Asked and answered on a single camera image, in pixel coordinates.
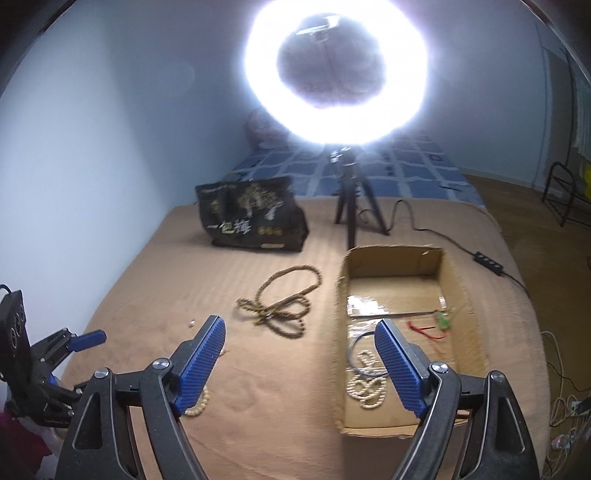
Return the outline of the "black snack bag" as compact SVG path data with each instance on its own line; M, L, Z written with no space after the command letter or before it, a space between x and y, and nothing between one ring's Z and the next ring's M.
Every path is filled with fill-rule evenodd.
M217 247L299 252L308 238L290 178L195 187L201 225Z

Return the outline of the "black clothes rack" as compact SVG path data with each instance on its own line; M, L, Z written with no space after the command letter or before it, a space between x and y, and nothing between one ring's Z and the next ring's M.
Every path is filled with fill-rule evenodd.
M590 225L590 85L567 51L547 54L550 120L542 202L560 225Z

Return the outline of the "black tripod stand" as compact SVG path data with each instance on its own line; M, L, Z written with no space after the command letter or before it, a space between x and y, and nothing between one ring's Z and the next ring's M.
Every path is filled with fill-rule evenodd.
M341 147L332 151L329 156L332 165L339 167L339 196L337 208L335 209L335 224L342 222L342 216L346 216L346 245L349 250L356 247L356 223L358 223L358 201L356 192L361 188L366 199L369 201L370 213L378 222L379 230L383 235L388 236L389 230L386 225L381 208L370 185L370 180L363 173L356 162L356 150L352 147Z

